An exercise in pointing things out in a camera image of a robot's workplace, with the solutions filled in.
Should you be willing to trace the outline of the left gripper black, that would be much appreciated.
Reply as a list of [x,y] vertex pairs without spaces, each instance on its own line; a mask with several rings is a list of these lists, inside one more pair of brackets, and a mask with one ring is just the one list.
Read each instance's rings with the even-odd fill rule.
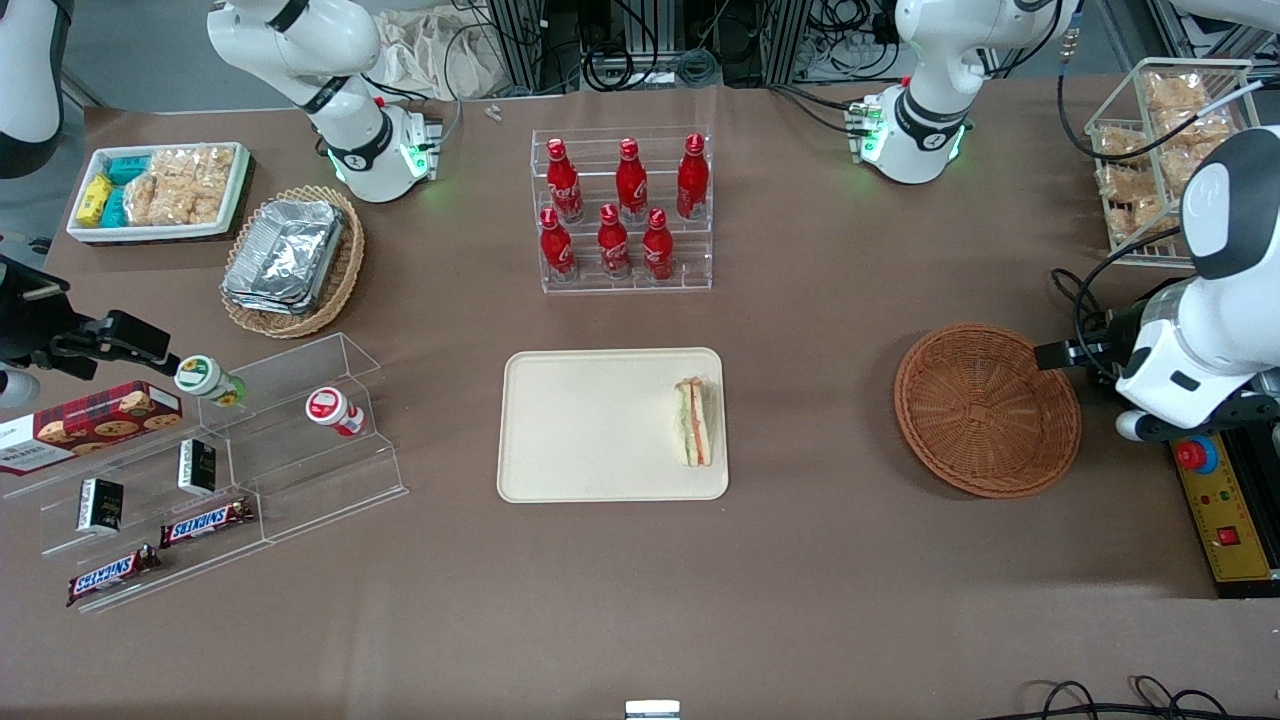
[[1083,366],[1088,380],[1116,380],[1137,346],[1146,305],[1112,310],[1084,310],[1076,341],[1036,346],[1041,372]]

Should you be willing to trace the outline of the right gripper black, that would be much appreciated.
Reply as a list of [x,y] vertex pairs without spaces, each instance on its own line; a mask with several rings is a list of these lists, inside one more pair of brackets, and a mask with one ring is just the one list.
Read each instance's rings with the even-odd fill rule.
[[92,338],[56,338],[76,329],[70,283],[23,263],[1,258],[1,360],[28,366],[45,351],[49,369],[92,380],[104,361],[133,363],[161,375],[175,375],[180,357],[170,351],[172,334],[120,310],[95,323]]

